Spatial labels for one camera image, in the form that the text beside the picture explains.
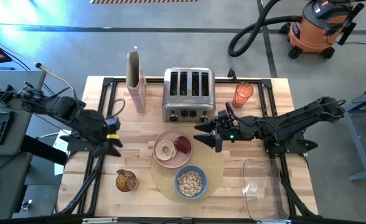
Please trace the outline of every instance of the orange shop vacuum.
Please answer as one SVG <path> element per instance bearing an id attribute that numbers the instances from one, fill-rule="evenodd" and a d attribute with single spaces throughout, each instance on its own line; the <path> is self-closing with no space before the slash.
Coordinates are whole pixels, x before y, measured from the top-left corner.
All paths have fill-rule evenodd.
<path id="1" fill-rule="evenodd" d="M 255 24 L 248 26 L 239 32 L 228 45 L 228 54 L 238 57 L 252 44 L 262 26 L 285 22 L 280 29 L 280 34 L 288 34 L 289 42 L 293 46 L 289 52 L 291 58 L 297 58 L 301 53 L 321 54 L 325 58 L 331 58 L 335 50 L 331 47 L 336 38 L 342 34 L 338 41 L 343 45 L 353 31 L 356 23 L 353 18 L 364 8 L 364 4 L 358 3 L 354 7 L 352 2 L 366 0 L 313 0 L 306 4 L 300 16 L 282 16 L 266 19 L 270 9 L 280 0 L 271 0 L 260 14 Z M 245 44 L 234 51 L 237 41 L 249 31 L 250 37 Z"/>

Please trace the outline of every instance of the gray floor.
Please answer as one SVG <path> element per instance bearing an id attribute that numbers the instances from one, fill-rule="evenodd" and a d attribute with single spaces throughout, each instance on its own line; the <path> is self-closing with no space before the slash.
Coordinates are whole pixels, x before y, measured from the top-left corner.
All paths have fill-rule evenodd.
<path id="1" fill-rule="evenodd" d="M 305 3 L 282 1 L 268 17 L 299 14 Z M 89 0 L 0 1 L 0 24 L 239 29 L 255 22 L 258 15 L 256 0 L 124 5 L 91 5 Z M 358 34 L 364 33 L 366 8 L 356 21 Z M 219 77 L 224 77 L 230 67 L 240 77 L 274 75 L 270 73 L 263 35 L 256 38 L 244 55 L 231 58 L 227 54 L 227 45 L 235 35 L 231 30 L 227 33 L 28 32 L 18 27 L 0 26 L 0 41 L 42 62 L 70 82 L 78 95 L 82 95 L 88 75 L 124 75 L 126 54 L 135 47 L 141 53 L 147 75 L 161 76 L 169 67 L 209 67 Z M 279 25 L 269 26 L 272 32 L 278 28 Z M 276 75 L 289 79 L 295 107 L 321 96 L 350 101 L 366 90 L 366 45 L 337 45 L 330 60 L 317 55 L 291 60 L 287 56 L 290 46 L 285 36 L 270 34 L 269 37 Z M 366 42 L 366 35 L 352 35 L 349 41 Z M 64 87 L 51 77 L 46 83 L 54 91 Z M 34 117 L 28 134 L 40 136 L 55 131 L 57 128 Z M 345 121 L 317 124 L 307 130 L 306 138 L 319 143 L 308 158 L 319 213 L 329 218 L 366 221 L 366 181 L 349 180 L 349 175 L 363 169 Z M 54 184 L 37 179 L 36 182 L 44 182 L 43 187 L 29 189 L 31 195 L 40 190 L 55 198 Z M 54 201 L 41 203 L 45 206 Z"/>

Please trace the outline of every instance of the desk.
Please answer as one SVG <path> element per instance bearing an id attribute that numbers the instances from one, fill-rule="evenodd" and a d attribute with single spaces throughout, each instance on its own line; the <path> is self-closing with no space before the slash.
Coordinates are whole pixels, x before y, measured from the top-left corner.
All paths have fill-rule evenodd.
<path id="1" fill-rule="evenodd" d="M 44 73 L 41 71 L 0 71 L 0 87 L 4 90 L 7 84 L 10 84 L 14 87 L 14 91 L 18 91 L 24 86 L 24 81 L 41 87 L 43 78 Z M 21 102 L 17 100 L 10 102 L 11 107 L 20 105 Z M 0 145 L 0 166 L 20 151 L 30 120 L 30 113 L 18 111 L 15 114 L 9 134 L 4 144 Z M 31 153 L 22 152 L 0 170 L 0 219 L 11 218 L 16 207 L 19 206 L 17 203 L 31 159 Z"/>
<path id="2" fill-rule="evenodd" d="M 17 92 L 25 85 L 24 81 L 27 81 L 33 86 L 42 88 L 42 76 L 44 77 L 44 72 L 42 71 L 0 71 L 0 87 L 3 91 L 6 89 L 7 84 L 10 84 L 14 88 L 13 91 Z M 21 102 L 11 100 L 9 106 L 20 108 Z M 9 133 L 12 134 L 8 134 L 3 145 L 0 145 L 0 156 L 11 156 L 20 151 L 30 120 L 31 114 L 28 112 L 18 111 L 18 113 L 15 113 L 13 124 L 9 130 Z"/>
<path id="3" fill-rule="evenodd" d="M 88 77 L 83 101 L 87 108 L 98 108 L 101 84 L 104 77 Z M 287 113 L 294 109 L 287 79 L 272 79 L 274 98 L 278 114 Z M 119 115 L 121 129 L 118 134 L 124 144 L 118 149 L 122 157 L 106 156 L 101 176 L 95 215 L 98 217 L 196 217 L 196 218 L 248 218 L 248 211 L 242 196 L 241 174 L 243 161 L 247 159 L 267 160 L 263 142 L 230 142 L 223 143 L 225 156 L 225 171 L 219 188 L 205 200 L 199 203 L 173 202 L 163 196 L 155 186 L 149 170 L 153 142 L 158 134 L 177 127 L 193 127 L 193 123 L 165 123 L 162 120 L 162 83 L 148 85 L 146 112 L 138 114 L 124 85 L 119 83 L 117 97 L 126 100 L 124 111 Z M 231 101 L 235 84 L 217 84 L 217 111 L 225 109 L 225 102 Z M 246 114 L 262 116 L 258 89 L 254 96 L 236 115 Z M 77 153 L 65 166 L 59 191 L 59 209 L 67 206 L 82 184 L 88 154 Z M 311 179 L 303 158 L 287 154 L 289 175 L 293 189 L 308 208 L 317 213 Z M 118 169 L 133 171 L 139 180 L 135 192 L 121 193 L 115 186 Z M 88 193 L 86 208 L 92 196 Z"/>

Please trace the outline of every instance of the wooden table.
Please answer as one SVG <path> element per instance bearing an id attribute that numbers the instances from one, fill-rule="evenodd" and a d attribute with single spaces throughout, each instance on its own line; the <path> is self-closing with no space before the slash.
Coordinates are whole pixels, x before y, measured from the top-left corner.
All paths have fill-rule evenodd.
<path id="1" fill-rule="evenodd" d="M 88 77 L 83 93 L 86 108 L 97 110 L 104 77 Z M 278 114 L 287 113 L 294 109 L 288 80 L 285 78 L 271 79 Z M 225 156 L 225 171 L 219 188 L 207 199 L 199 203 L 179 203 L 163 196 L 155 186 L 150 175 L 150 158 L 154 140 L 158 134 L 177 127 L 193 127 L 192 123 L 165 123 L 162 120 L 162 83 L 148 85 L 147 109 L 143 114 L 135 111 L 133 102 L 124 85 L 120 83 L 116 98 L 124 98 L 126 106 L 119 115 L 121 129 L 118 134 L 124 144 L 118 149 L 122 157 L 106 156 L 101 176 L 98 194 L 96 216 L 108 217 L 197 217 L 197 218 L 247 218 L 248 211 L 243 200 L 241 185 L 241 170 L 243 161 L 251 159 L 262 161 L 268 159 L 264 152 L 263 142 L 223 143 Z M 231 101 L 234 84 L 217 84 L 217 111 L 225 109 L 225 102 Z M 262 116 L 257 87 L 253 97 L 240 109 L 235 109 L 238 116 Z M 67 206 L 82 185 L 88 154 L 80 152 L 74 155 L 65 166 L 62 183 L 59 190 L 58 208 Z M 305 160 L 298 156 L 287 154 L 289 175 L 293 189 L 308 208 L 317 213 L 312 183 Z M 133 171 L 139 179 L 139 187 L 130 193 L 119 192 L 115 185 L 118 169 Z M 86 209 L 90 203 L 92 190 L 88 191 Z"/>

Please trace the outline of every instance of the black hose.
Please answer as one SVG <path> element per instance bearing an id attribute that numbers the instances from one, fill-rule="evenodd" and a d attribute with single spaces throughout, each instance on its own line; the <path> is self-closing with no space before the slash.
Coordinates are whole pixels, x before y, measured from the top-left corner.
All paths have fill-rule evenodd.
<path id="1" fill-rule="evenodd" d="M 258 21 L 256 23 L 244 28 L 243 30 L 241 30 L 241 32 L 239 32 L 232 39 L 232 41 L 228 45 L 228 54 L 230 56 L 238 57 L 238 56 L 244 54 L 246 52 L 246 50 L 248 50 L 248 48 L 250 47 L 252 42 L 255 40 L 255 37 L 256 37 L 256 35 L 258 35 L 260 27 L 262 27 L 262 26 L 272 25 L 272 24 L 276 24 L 276 23 L 280 23 L 280 22 L 301 22 L 302 21 L 301 16 L 282 16 L 282 17 L 276 17 L 276 18 L 272 18 L 272 19 L 266 19 L 266 16 L 268 15 L 270 9 L 279 1 L 280 0 L 271 0 L 266 5 L 266 7 L 262 11 L 262 13 L 259 15 Z M 234 46 L 237 44 L 238 40 L 240 40 L 241 37 L 243 37 L 246 33 L 248 33 L 251 30 L 253 30 L 253 32 L 251 33 L 251 36 L 248 38 L 248 40 L 246 40 L 245 44 L 237 51 L 234 51 Z"/>

